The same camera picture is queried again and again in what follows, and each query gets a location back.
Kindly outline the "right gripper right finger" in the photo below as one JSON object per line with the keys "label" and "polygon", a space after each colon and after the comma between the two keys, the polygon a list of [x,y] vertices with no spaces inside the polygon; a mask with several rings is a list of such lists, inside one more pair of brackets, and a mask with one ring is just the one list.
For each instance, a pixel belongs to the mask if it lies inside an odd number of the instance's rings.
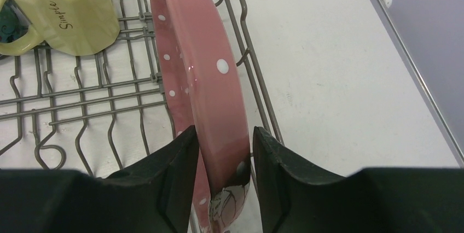
{"label": "right gripper right finger", "polygon": [[265,128],[253,130],[257,194],[264,232],[335,232],[331,191],[342,176],[282,145]]}

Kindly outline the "yellow green mug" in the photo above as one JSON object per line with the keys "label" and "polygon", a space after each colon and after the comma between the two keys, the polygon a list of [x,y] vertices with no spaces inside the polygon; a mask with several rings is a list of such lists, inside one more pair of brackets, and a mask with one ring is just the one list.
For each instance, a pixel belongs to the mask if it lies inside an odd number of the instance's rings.
{"label": "yellow green mug", "polygon": [[24,36],[1,43],[2,55],[22,55],[42,42],[72,56],[93,55],[113,44],[120,32],[112,0],[13,1],[30,24]]}

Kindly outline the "pink polka dot plate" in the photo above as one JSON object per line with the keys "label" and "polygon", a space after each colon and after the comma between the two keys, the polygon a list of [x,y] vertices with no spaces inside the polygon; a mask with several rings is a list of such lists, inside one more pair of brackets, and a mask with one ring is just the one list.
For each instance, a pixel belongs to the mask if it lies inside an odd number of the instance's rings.
{"label": "pink polka dot plate", "polygon": [[192,203],[201,232],[226,232],[250,188],[246,110],[213,0],[150,0],[161,77],[176,135],[193,125],[200,151]]}

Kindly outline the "blue handled white mug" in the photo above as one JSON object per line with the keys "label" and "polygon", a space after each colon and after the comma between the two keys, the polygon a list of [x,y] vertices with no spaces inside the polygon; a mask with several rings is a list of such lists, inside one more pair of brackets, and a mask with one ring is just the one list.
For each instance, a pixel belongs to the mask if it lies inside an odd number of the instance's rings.
{"label": "blue handled white mug", "polygon": [[13,0],[6,0],[1,8],[1,43],[11,43],[24,36],[30,22]]}

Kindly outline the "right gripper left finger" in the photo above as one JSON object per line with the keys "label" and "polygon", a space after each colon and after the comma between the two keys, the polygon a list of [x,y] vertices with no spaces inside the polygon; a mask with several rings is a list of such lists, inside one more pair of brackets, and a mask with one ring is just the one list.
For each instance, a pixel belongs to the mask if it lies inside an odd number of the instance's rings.
{"label": "right gripper left finger", "polygon": [[187,232],[199,156],[196,129],[105,179],[109,232]]}

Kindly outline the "grey wire dish rack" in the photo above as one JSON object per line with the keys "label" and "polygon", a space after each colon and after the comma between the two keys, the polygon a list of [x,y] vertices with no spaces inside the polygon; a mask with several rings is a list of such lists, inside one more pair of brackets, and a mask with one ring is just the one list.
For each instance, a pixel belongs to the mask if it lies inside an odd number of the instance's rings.
{"label": "grey wire dish rack", "polygon": [[[256,64],[245,0],[213,0],[234,55],[246,110],[251,179],[226,232],[262,232],[253,130],[280,130]],[[120,32],[72,56],[42,42],[1,54],[1,232],[109,232],[105,179],[178,135],[156,50],[150,0],[112,0]]]}

